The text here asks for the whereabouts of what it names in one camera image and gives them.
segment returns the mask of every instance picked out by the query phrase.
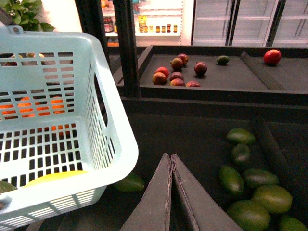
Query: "shopping basket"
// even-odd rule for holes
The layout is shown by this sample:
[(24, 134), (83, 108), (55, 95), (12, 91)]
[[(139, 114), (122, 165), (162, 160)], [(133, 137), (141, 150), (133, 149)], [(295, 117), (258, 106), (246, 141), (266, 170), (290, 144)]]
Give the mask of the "shopping basket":
[[(98, 39), (0, 22), (0, 231), (91, 205), (138, 147)], [(85, 174), (31, 187), (40, 176)]]

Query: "green mango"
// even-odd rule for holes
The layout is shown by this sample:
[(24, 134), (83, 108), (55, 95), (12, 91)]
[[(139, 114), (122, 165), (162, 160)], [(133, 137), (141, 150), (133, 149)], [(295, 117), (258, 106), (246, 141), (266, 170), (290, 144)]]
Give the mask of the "green mango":
[(302, 222), (286, 214), (279, 219), (278, 227), (279, 231), (308, 231)]
[(293, 197), (278, 185), (261, 185), (255, 189), (251, 200), (263, 205), (270, 214), (280, 214), (291, 208)]
[(13, 191), (13, 190), (16, 190), (16, 189), (17, 188), (14, 185), (0, 180), (0, 194), (6, 193), (6, 192), (9, 192), (9, 191)]
[(276, 175), (264, 169), (252, 168), (242, 173), (245, 184), (250, 189), (261, 185), (277, 185), (279, 179)]
[(231, 151), (231, 161), (237, 166), (245, 166), (250, 162), (250, 150), (244, 143), (237, 144)]
[(254, 201), (236, 201), (228, 208), (227, 214), (245, 231), (263, 231), (270, 223), (269, 213)]
[(241, 174), (234, 168), (223, 165), (219, 169), (219, 181), (221, 186), (230, 195), (238, 196), (244, 190), (244, 180)]
[(131, 193), (143, 190), (144, 182), (140, 176), (130, 172), (125, 178), (114, 183), (113, 186), (121, 192)]
[(249, 131), (242, 128), (234, 128), (227, 134), (227, 139), (233, 144), (252, 144), (256, 141), (255, 136)]

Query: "white wall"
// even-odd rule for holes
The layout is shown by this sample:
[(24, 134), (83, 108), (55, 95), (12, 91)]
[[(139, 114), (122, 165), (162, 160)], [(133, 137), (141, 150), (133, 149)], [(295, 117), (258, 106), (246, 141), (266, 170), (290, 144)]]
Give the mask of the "white wall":
[(74, 0), (42, 0), (40, 22), (50, 23), (58, 32), (82, 32)]

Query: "glass refrigerator door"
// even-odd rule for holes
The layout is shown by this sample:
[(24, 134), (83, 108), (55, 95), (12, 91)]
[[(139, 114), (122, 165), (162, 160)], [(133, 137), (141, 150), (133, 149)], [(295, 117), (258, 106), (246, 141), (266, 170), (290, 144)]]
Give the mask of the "glass refrigerator door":
[(232, 46), (266, 46), (277, 4), (278, 0), (242, 0)]
[(276, 32), (274, 47), (308, 47), (308, 1), (287, 0)]
[(225, 46), (232, 0), (198, 0), (195, 6), (194, 46)]

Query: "metal pole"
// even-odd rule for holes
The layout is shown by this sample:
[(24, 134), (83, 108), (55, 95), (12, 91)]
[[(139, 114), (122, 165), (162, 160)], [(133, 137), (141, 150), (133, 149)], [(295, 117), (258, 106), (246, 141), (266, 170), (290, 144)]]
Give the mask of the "metal pole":
[(140, 97), (134, 13), (131, 0), (113, 0), (124, 80), (124, 96)]
[(111, 68), (103, 23), (101, 0), (75, 0), (75, 3), (82, 32), (95, 36), (101, 42), (109, 68)]

